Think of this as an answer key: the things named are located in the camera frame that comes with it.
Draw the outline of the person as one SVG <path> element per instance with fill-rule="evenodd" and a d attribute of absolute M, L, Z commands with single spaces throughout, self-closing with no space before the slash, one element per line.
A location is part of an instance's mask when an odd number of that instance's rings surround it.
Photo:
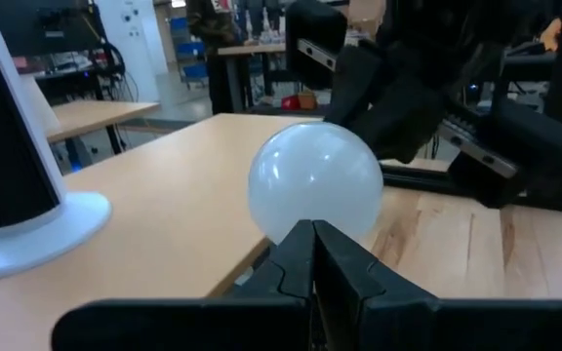
<path fill-rule="evenodd" d="M 214 115 L 232 113 L 226 63 L 218 54 L 221 48 L 237 45 L 238 30 L 230 0 L 185 0 L 185 3 L 189 32 L 205 47 L 212 112 Z"/>

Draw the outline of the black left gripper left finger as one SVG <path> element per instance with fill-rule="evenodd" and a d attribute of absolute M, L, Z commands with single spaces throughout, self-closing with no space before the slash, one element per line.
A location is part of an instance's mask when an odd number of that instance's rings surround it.
<path fill-rule="evenodd" d="M 314 258 L 301 220 L 231 295 L 90 302 L 58 319 L 52 351 L 309 351 Z"/>

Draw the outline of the light wood desk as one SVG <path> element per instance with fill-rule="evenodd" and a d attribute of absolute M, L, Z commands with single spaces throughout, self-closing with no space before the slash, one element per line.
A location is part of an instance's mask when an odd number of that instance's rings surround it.
<path fill-rule="evenodd" d="M 50 351 L 68 310 L 104 298 L 219 295 L 267 248 L 248 172 L 289 116 L 221 114 L 65 177 L 112 214 L 91 240 L 0 280 L 0 351 Z"/>

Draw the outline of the white lightbulb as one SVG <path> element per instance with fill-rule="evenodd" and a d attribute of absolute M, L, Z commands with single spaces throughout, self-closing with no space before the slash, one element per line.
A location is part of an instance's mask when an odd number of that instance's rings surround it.
<path fill-rule="evenodd" d="M 325 220 L 355 241 L 381 213 L 383 177 L 370 147 L 326 122 L 291 125 L 268 139 L 248 175 L 251 218 L 274 244 L 302 219 Z"/>

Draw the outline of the small light wood table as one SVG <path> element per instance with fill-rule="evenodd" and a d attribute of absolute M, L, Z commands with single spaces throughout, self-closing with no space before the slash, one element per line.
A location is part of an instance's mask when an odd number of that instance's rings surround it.
<path fill-rule="evenodd" d="M 139 118 L 160 108 L 158 102 L 126 102 L 108 100 L 76 100 L 55 106 L 60 125 L 47 130 L 47 140 L 57 142 L 105 129 L 114 154 L 122 152 L 116 126 Z"/>

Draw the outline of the white tower with black stripe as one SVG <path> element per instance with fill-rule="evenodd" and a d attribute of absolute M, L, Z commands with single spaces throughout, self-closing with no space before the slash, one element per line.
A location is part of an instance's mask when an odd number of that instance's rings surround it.
<path fill-rule="evenodd" d="M 75 249 L 110 215 L 102 194 L 65 189 L 41 111 L 0 31 L 0 279 Z"/>

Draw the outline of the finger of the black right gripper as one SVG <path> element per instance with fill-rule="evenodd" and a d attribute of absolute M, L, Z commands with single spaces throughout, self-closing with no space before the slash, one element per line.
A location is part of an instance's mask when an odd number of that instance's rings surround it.
<path fill-rule="evenodd" d="M 353 122 L 353 131 L 378 160 L 409 164 L 445 115 L 442 96 L 422 86 L 387 89 Z"/>
<path fill-rule="evenodd" d="M 383 51 L 373 41 L 345 45 L 336 57 L 324 121 L 348 128 L 368 110 L 383 75 Z"/>

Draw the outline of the black aluminium table frame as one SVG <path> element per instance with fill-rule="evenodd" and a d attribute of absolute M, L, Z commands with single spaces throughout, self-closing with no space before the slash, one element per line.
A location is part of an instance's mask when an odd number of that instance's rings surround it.
<path fill-rule="evenodd" d="M 456 187 L 442 171 L 381 165 L 383 181 L 388 186 L 438 194 L 472 198 L 468 191 Z M 518 196 L 509 205 L 562 212 L 562 197 L 539 198 Z"/>

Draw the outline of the blue storage bins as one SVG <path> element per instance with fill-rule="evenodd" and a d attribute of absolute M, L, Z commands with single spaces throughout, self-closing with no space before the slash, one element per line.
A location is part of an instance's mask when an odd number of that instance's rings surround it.
<path fill-rule="evenodd" d="M 188 89 L 192 85 L 205 87 L 208 74 L 204 44 L 189 33 L 186 18 L 171 18 L 169 25 L 181 81 Z"/>

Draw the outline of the black monitor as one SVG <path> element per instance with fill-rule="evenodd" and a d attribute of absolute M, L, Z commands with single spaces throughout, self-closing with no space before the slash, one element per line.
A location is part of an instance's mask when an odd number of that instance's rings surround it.
<path fill-rule="evenodd" d="M 0 31 L 13 57 L 92 50 L 105 38 L 93 0 L 0 0 Z"/>

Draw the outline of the white column cabinet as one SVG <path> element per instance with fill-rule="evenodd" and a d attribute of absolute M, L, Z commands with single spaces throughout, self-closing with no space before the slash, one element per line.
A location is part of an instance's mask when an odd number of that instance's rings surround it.
<path fill-rule="evenodd" d="M 107 41 L 125 62 L 126 78 L 134 98 L 158 102 L 157 61 L 164 54 L 152 0 L 95 0 Z"/>

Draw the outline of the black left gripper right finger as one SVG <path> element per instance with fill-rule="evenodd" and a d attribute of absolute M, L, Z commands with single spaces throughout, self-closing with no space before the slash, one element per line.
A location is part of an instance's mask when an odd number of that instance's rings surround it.
<path fill-rule="evenodd" d="M 313 228 L 329 351 L 562 351 L 562 299 L 441 298 L 332 224 Z"/>

